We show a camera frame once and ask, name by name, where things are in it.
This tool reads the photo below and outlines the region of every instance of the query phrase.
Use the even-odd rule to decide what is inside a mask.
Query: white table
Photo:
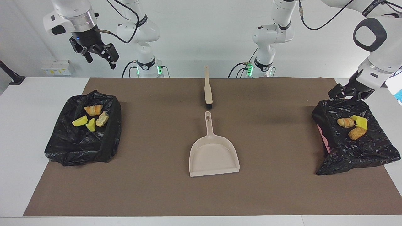
[[[88,78],[26,78],[0,96],[0,226],[7,225],[400,225],[398,216],[22,217],[47,165],[43,151],[65,101]],[[337,80],[341,84],[346,79]],[[402,106],[387,89],[366,100],[393,145],[402,150]],[[402,193],[402,161],[386,165]]]

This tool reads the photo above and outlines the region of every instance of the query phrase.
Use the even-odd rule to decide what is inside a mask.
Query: black stand
[[[25,76],[18,75],[17,73],[9,69],[1,60],[0,60],[0,68],[3,69],[3,71],[5,71],[11,78],[12,81],[10,82],[10,85],[19,85],[25,79]]]

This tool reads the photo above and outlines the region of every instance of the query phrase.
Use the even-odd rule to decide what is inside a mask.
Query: brush handle
[[[205,66],[205,87],[204,87],[205,103],[212,104],[212,90],[209,84],[209,68]]]
[[[207,124],[207,136],[214,135],[213,128],[212,128],[212,116],[211,116],[211,112],[209,112],[209,111],[205,112],[205,124]]]

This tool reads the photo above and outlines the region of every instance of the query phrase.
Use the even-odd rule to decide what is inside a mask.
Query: brush
[[[205,107],[207,110],[212,109],[212,90],[211,85],[209,84],[209,68],[205,66],[205,87],[204,87],[204,95],[205,95]]]

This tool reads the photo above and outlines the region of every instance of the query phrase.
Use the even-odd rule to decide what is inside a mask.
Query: blue object
[[[402,101],[402,89],[399,92],[397,92],[394,96],[396,97],[397,100]]]

